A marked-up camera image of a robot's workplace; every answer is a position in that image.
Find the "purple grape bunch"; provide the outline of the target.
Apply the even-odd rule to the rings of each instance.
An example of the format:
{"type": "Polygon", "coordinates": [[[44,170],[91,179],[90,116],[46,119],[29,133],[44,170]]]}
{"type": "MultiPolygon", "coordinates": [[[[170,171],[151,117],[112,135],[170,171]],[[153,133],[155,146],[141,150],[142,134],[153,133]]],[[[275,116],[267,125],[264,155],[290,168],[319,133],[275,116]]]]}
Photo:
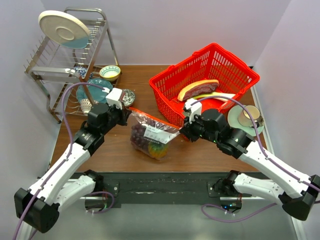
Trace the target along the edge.
{"type": "Polygon", "coordinates": [[[149,143],[152,143],[153,140],[151,138],[145,137],[145,131],[147,126],[155,127],[156,122],[154,120],[146,120],[143,122],[138,122],[131,127],[131,143],[137,147],[138,149],[148,152],[149,143]]]}

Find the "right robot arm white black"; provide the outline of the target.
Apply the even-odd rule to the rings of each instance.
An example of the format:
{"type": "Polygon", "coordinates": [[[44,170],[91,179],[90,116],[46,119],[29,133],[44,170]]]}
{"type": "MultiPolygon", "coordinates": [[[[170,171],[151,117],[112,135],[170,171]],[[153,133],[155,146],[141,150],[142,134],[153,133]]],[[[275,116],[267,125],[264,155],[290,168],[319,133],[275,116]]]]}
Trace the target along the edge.
{"type": "Polygon", "coordinates": [[[215,143],[224,154],[241,160],[266,176],[254,178],[232,170],[213,189],[233,197],[236,194],[257,196],[280,205],[291,217],[305,221],[316,203],[320,177],[303,174],[259,145],[250,134],[230,127],[216,109],[184,109],[183,127],[179,130],[191,142],[204,139],[215,143]]]}

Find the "clear zip top bag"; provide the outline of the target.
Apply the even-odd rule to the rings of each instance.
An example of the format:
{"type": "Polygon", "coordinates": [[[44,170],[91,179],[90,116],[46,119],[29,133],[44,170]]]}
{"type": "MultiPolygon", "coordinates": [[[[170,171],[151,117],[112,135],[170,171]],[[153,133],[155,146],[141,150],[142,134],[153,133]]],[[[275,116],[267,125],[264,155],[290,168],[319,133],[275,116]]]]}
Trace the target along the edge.
{"type": "MultiPolygon", "coordinates": [[[[180,134],[180,132],[179,132],[180,128],[178,126],[175,126],[171,123],[160,120],[160,119],[158,119],[148,113],[145,113],[145,112],[138,110],[136,108],[133,108],[133,107],[130,107],[129,110],[131,110],[130,116],[133,118],[133,124],[131,125],[131,131],[132,131],[132,126],[137,123],[142,123],[146,120],[154,120],[155,121],[155,127],[147,126],[145,133],[144,133],[145,137],[153,140],[152,143],[168,144],[168,149],[169,149],[170,142],[172,140],[174,140],[180,134]]],[[[138,149],[136,146],[134,146],[132,144],[132,142],[131,142],[131,145],[136,150],[139,150],[139,151],[143,152],[144,154],[148,155],[149,157],[151,157],[149,155],[149,152],[138,149]]]]}

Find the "orange fruit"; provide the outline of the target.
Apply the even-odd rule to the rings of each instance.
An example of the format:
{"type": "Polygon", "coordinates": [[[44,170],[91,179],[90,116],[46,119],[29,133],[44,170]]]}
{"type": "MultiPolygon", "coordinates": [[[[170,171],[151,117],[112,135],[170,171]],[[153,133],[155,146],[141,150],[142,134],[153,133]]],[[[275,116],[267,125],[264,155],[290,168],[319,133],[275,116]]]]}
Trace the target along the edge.
{"type": "Polygon", "coordinates": [[[168,153],[168,144],[150,142],[148,144],[148,153],[154,159],[162,159],[168,153]]]}

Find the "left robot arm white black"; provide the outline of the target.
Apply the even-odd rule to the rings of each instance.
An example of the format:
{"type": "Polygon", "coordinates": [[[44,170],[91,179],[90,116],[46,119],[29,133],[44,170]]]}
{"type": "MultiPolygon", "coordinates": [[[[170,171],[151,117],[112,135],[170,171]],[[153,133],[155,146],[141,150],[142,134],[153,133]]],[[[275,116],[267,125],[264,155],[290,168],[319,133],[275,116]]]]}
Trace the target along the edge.
{"type": "Polygon", "coordinates": [[[89,111],[71,142],[58,161],[27,190],[20,188],[14,194],[16,230],[23,223],[41,233],[48,232],[60,213],[85,195],[99,196],[104,190],[103,177],[88,170],[75,183],[65,183],[104,143],[104,136],[115,126],[126,126],[132,111],[124,106],[98,103],[89,111]]]}

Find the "red plastic shopping basket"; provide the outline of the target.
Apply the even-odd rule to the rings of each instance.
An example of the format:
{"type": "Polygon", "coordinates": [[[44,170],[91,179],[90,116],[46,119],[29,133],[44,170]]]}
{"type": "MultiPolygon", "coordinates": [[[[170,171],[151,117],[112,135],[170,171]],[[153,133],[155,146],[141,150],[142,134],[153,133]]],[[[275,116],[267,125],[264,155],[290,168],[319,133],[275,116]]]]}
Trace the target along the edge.
{"type": "Polygon", "coordinates": [[[184,103],[178,101],[178,95],[187,85],[201,80],[218,80],[217,92],[234,94],[238,101],[260,76],[236,55],[211,43],[149,80],[157,108],[168,122],[183,126],[184,103]]]}

